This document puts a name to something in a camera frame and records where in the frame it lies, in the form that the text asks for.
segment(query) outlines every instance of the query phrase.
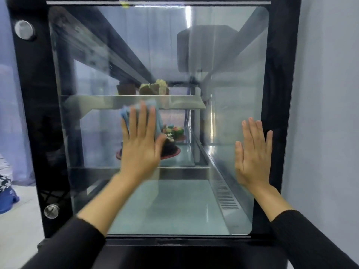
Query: hand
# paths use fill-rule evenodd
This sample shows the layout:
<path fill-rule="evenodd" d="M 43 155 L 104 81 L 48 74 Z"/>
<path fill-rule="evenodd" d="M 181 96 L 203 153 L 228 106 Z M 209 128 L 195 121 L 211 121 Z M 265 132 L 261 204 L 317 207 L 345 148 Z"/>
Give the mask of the hand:
<path fill-rule="evenodd" d="M 236 174 L 238 182 L 251 193 L 261 186 L 269 186 L 273 131 L 268 131 L 264 138 L 262 122 L 255 122 L 252 117 L 242 122 L 244 148 L 236 142 Z"/>
<path fill-rule="evenodd" d="M 156 111 L 150 108 L 147 122 L 147 108 L 142 101 L 137 123 L 136 109 L 131 107 L 129 132 L 122 119 L 121 176 L 135 179 L 138 183 L 149 178 L 158 167 L 166 136 L 155 141 Z"/>

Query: fingers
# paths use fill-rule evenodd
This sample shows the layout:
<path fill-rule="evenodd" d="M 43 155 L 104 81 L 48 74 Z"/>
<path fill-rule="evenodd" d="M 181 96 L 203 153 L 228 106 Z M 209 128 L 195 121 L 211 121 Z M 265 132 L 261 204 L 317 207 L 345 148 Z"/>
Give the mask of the fingers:
<path fill-rule="evenodd" d="M 155 142 L 155 157 L 160 158 L 162 153 L 162 148 L 165 140 L 167 139 L 165 134 L 161 134 L 158 136 Z"/>
<path fill-rule="evenodd" d="M 256 122 L 257 131 L 258 131 L 258 139 L 260 143 L 260 149 L 266 149 L 266 139 L 264 138 L 263 125 L 261 121 Z"/>
<path fill-rule="evenodd" d="M 136 109 L 131 106 L 130 109 L 130 140 L 134 140 L 137 137 L 137 116 Z"/>
<path fill-rule="evenodd" d="M 249 122 L 249 130 L 251 131 L 252 138 L 253 138 L 253 144 L 255 149 L 259 149 L 261 147 L 261 141 L 258 134 L 258 128 L 256 125 L 256 122 L 254 121 L 253 117 L 250 117 L 248 119 Z"/>
<path fill-rule="evenodd" d="M 241 142 L 236 142 L 236 168 L 243 171 L 243 146 Z"/>
<path fill-rule="evenodd" d="M 121 127 L 122 127 L 123 143 L 127 143 L 127 141 L 128 141 L 128 129 L 127 129 L 126 122 L 125 122 L 125 120 L 123 118 L 121 118 Z"/>
<path fill-rule="evenodd" d="M 147 107 L 145 102 L 141 101 L 140 115 L 137 125 L 137 137 L 143 138 L 146 135 Z"/>
<path fill-rule="evenodd" d="M 266 152 L 267 155 L 272 155 L 272 145 L 273 145 L 273 131 L 270 130 L 267 133 L 267 142 L 266 142 Z"/>
<path fill-rule="evenodd" d="M 156 129 L 156 110 L 154 107 L 150 108 L 150 114 L 148 116 L 146 138 L 154 140 Z"/>
<path fill-rule="evenodd" d="M 247 121 L 242 122 L 242 129 L 243 129 L 243 136 L 245 138 L 244 140 L 245 149 L 248 151 L 253 150 L 254 149 L 253 138 L 251 135 L 251 131 L 249 130 Z"/>

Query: gray wall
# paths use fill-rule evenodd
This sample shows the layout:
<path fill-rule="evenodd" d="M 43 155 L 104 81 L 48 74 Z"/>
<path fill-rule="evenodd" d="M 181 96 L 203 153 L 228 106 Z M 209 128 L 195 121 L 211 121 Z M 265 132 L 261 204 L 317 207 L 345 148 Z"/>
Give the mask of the gray wall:
<path fill-rule="evenodd" d="M 359 0 L 303 0 L 283 195 L 359 263 Z"/>

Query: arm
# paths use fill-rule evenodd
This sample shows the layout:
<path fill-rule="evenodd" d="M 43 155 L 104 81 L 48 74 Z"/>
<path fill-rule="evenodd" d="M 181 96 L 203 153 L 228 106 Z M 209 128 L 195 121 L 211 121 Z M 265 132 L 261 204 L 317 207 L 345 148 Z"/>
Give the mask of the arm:
<path fill-rule="evenodd" d="M 92 267 L 117 213 L 159 164 L 166 136 L 161 135 L 155 141 L 155 109 L 150 109 L 148 122 L 146 116 L 144 103 L 141 103 L 138 123 L 136 110 L 131 108 L 129 131 L 122 120 L 121 172 L 114 175 L 101 193 L 69 220 L 22 269 Z"/>
<path fill-rule="evenodd" d="M 242 122 L 244 146 L 236 142 L 237 180 L 246 187 L 271 222 L 274 235 L 294 268 L 359 268 L 269 184 L 272 137 L 262 122 Z"/>

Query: black frame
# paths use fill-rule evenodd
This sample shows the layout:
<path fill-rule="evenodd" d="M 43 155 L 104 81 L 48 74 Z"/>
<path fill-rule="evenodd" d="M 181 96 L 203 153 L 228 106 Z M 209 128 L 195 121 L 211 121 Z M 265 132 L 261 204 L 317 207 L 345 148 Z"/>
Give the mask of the black frame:
<path fill-rule="evenodd" d="M 129 1 L 271 1 L 271 5 L 266 6 L 269 11 L 269 30 L 261 118 L 265 132 L 274 130 L 270 183 L 280 191 L 301 0 Z M 61 150 L 64 146 L 48 24 L 49 6 L 47 6 L 45 0 L 7 0 L 7 5 L 12 22 L 20 19 L 26 20 L 36 30 L 36 38 L 33 41 L 20 39 L 14 31 L 13 38 L 40 209 L 43 212 L 47 205 L 57 203 L 61 210 L 59 216 L 52 220 L 46 218 L 41 213 L 45 238 L 50 238 L 73 215 L 73 212 L 65 152 L 63 150 L 63 153 L 55 160 L 50 160 L 48 156 L 49 152 Z M 258 203 L 255 202 L 252 232 L 247 236 L 195 237 L 154 235 L 108 237 L 109 240 L 111 238 L 114 239 L 117 245 L 161 245 L 162 241 L 168 241 L 168 245 L 174 242 L 178 242 L 177 245 L 232 245 L 237 240 L 251 241 L 255 244 L 258 240 L 271 240 L 272 235 L 267 217 Z"/>

